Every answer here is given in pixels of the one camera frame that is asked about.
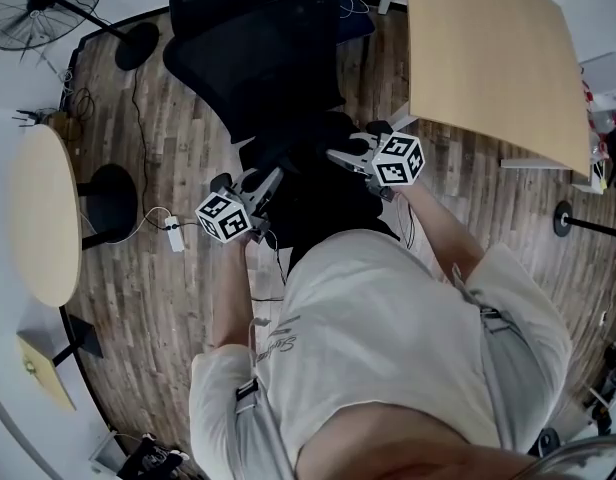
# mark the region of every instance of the man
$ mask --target man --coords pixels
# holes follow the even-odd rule
[[[568,331],[505,246],[485,253],[422,182],[397,191],[446,276],[456,266],[468,292],[532,333],[548,365],[536,386],[547,393],[534,408],[542,422],[523,436],[525,449],[501,450],[479,308],[432,279],[388,232],[348,229],[296,262],[280,324],[256,356],[285,453],[299,480],[510,479],[532,461],[525,453],[563,387]],[[212,480],[243,474],[228,442],[235,391],[252,377],[245,241],[223,255],[216,349],[195,358],[190,394],[194,456]]]

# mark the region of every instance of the round table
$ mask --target round table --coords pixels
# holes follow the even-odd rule
[[[15,264],[42,303],[63,306],[77,289],[81,252],[127,237],[137,191],[120,166],[100,167],[77,183],[61,137],[45,125],[28,130],[10,171],[8,230]],[[96,234],[82,240],[79,197],[87,197]]]

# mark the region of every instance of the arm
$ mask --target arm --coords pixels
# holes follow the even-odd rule
[[[215,296],[212,322],[216,348],[235,344],[248,346],[253,312],[246,266],[247,243],[247,239],[238,239],[224,245],[222,249],[219,288]]]
[[[452,280],[452,266],[456,263],[462,278],[468,279],[484,257],[477,240],[421,181],[393,189],[408,200],[446,277]]]

